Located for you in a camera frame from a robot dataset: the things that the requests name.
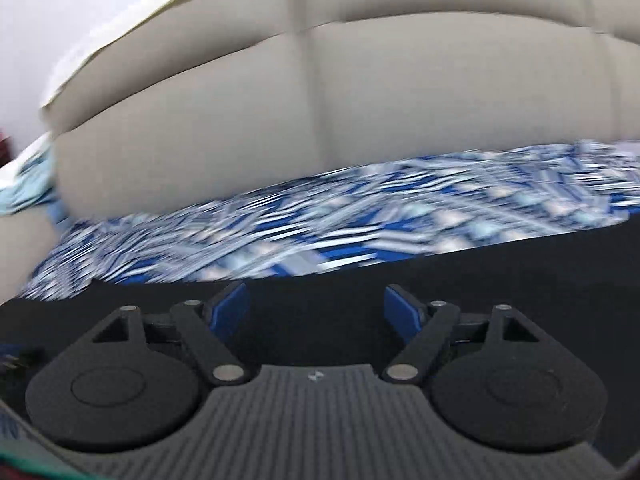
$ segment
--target sofa backrest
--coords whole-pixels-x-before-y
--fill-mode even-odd
[[[75,216],[640,134],[640,0],[183,0],[47,108]]]

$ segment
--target white wall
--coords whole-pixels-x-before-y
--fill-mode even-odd
[[[22,150],[46,131],[38,104],[56,61],[138,0],[0,0],[0,130]]]

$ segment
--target sofa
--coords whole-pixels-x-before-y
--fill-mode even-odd
[[[640,138],[640,0],[178,0],[43,110],[74,218],[337,168]],[[59,235],[0,218],[0,303]]]

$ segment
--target black surface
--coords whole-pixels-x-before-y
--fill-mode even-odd
[[[121,322],[124,340],[110,330]],[[137,309],[116,310],[50,362],[26,391],[31,423],[44,435],[69,449],[100,452],[171,434],[197,403],[194,373],[146,347]]]
[[[518,326],[520,336],[510,326]],[[583,363],[516,310],[497,308],[482,349],[445,365],[430,393],[460,433],[515,452],[591,440],[607,400]]]
[[[300,278],[248,281],[252,310],[229,349],[245,364],[345,365],[377,371],[402,349],[382,321],[384,287],[463,312],[507,303],[541,326],[604,382],[609,403],[595,441],[614,465],[640,449],[640,216],[618,226],[522,240]],[[226,282],[117,286],[94,283],[76,298],[0,306],[0,341],[55,354],[123,304],[165,312],[206,300]]]

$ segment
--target beige sofa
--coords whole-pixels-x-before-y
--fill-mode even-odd
[[[640,136],[640,0],[181,0],[46,110],[72,215],[470,148]],[[0,218],[0,302],[57,240]]]

